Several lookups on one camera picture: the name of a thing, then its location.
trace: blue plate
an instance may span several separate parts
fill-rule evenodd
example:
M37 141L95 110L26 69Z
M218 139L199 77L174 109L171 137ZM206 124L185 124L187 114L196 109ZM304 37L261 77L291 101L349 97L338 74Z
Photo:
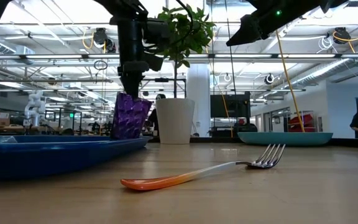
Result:
M84 169L143 149L151 138L110 141L94 136L0 136L0 180Z
M287 146L322 146L333 133L238 133L246 144L286 144Z

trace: fork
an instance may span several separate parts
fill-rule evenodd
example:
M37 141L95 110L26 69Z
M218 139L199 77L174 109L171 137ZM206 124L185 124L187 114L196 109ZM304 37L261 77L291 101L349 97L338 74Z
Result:
M171 177L161 177L154 179L121 179L121 184L133 190L157 190L165 187L182 184L204 176L206 174L227 169L229 167L234 167L236 165L245 164L253 169L271 169L275 167L280 161L281 157L283 156L284 149L285 145L281 147L281 145L279 144L276 147L276 144L274 144L273 147L271 147L271 144L269 144L264 153L260 155L260 157L254 162L227 162L225 164L196 170L186 174L174 175Z

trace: purple packet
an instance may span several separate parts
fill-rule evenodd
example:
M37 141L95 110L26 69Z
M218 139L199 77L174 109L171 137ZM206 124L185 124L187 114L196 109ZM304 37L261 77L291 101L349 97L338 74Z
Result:
M148 100L142 98L133 100L130 95L118 93L111 139L139 138L151 106L152 102Z

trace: plant stem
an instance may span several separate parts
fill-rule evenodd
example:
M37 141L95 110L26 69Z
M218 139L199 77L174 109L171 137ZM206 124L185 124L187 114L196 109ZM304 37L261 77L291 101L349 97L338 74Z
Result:
M178 68L177 68L177 65L178 65L178 60L175 60L175 66L173 68L173 73L174 73L174 76L173 76L173 97L176 99L177 98L177 79L178 79Z

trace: wooden table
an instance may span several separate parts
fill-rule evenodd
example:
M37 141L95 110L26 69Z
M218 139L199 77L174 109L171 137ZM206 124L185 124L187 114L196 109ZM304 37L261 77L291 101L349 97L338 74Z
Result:
M119 183L253 160L263 149L149 144L80 172L0 182L0 223L358 223L358 149L287 148L272 170L238 166L151 192Z

